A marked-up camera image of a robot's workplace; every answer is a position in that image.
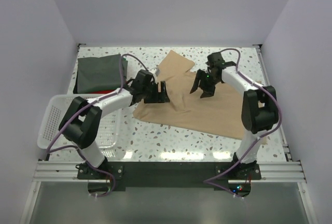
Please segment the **beige t-shirt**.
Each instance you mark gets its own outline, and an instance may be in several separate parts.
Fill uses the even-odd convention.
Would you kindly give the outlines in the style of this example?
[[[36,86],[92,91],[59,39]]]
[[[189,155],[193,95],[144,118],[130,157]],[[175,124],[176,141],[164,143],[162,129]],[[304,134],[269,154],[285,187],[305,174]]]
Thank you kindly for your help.
[[[213,135],[242,139],[243,95],[226,83],[218,83],[213,97],[190,93],[196,74],[195,63],[173,50],[158,65],[158,80],[165,81],[168,103],[139,102],[133,117],[145,122],[170,125]]]

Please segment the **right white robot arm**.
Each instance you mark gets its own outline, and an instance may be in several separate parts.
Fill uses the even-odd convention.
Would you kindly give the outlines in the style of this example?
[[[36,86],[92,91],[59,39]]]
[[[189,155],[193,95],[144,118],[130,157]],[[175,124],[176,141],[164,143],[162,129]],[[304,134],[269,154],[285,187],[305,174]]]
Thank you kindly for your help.
[[[261,139],[275,132],[281,125],[282,113],[276,99],[276,89],[246,77],[239,71],[239,62],[226,62],[220,51],[208,55],[206,64],[207,71],[197,71],[190,92],[201,89],[200,97],[206,98],[214,95],[218,83],[232,86],[243,97],[241,121],[244,137],[233,155],[231,167],[206,179],[204,183],[210,184],[229,173],[242,179],[257,163]]]

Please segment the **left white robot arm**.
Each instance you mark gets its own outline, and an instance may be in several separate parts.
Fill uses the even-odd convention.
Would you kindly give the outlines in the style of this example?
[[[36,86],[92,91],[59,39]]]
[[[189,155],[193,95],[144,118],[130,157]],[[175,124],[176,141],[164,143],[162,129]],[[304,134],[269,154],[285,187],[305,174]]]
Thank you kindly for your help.
[[[145,104],[169,103],[165,81],[158,81],[159,68],[140,70],[130,85],[122,85],[117,91],[89,100],[78,96],[68,107],[59,133],[76,146],[85,160],[83,173],[100,179],[115,180],[107,158],[101,153],[95,139],[100,121],[105,116],[143,101]]]

